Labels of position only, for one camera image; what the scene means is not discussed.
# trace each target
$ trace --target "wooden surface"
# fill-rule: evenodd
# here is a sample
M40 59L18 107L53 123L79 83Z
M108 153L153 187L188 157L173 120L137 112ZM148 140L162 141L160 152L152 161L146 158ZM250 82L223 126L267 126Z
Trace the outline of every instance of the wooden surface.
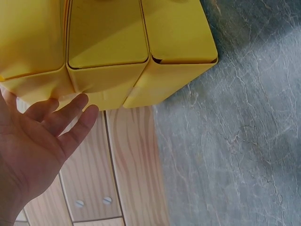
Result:
M107 112L120 200L128 226L168 226L151 107Z
M99 220L84 223L74 223L74 226L124 226L122 218Z
M16 221L14 226L29 226L27 222Z
M61 175L73 221L122 216L112 172L103 113L99 113L89 135L66 161ZM103 204L105 197L112 198L112 204ZM76 207L76 200L83 201L84 206Z
M59 177L39 197L25 206L31 226L71 226Z
M24 214L24 210L22 210L19 215L17 216L16 221L27 221L26 216Z

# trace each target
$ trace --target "yellow box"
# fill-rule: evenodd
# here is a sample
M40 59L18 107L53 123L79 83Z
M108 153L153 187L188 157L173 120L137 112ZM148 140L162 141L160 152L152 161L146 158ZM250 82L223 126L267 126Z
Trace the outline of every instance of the yellow box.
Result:
M73 0L68 71L101 110L122 106L149 58L139 0Z
M0 81L28 103L74 92L65 67L65 0L0 2Z
M142 0L150 60L124 107L155 105L217 63L199 0Z

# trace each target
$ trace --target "stone floor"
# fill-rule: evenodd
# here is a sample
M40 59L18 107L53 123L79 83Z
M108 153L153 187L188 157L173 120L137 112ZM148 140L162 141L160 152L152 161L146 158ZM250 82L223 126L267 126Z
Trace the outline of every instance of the stone floor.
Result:
M171 225L299 226L301 0L201 2L220 62L154 107Z

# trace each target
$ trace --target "hand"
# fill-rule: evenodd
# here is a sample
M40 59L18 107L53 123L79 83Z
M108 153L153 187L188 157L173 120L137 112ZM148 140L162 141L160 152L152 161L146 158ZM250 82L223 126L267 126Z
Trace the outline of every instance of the hand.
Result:
M26 203L52 184L96 121L95 105L82 113L87 103L88 97L80 94L54 112L59 103L49 99L22 114L16 96L0 92L0 223L14 223ZM61 135L80 114L76 125Z

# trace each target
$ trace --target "metal screw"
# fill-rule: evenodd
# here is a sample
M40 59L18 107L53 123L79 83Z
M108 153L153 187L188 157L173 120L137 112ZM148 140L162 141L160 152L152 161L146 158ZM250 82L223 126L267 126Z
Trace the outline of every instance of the metal screw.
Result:
M110 198L110 197L105 197L105 198L103 199L103 203L104 203L105 205L110 205L110 204L112 203L112 198Z
M83 208L84 207L84 202L82 201L82 200L76 200L75 201L75 206L77 207L77 208Z

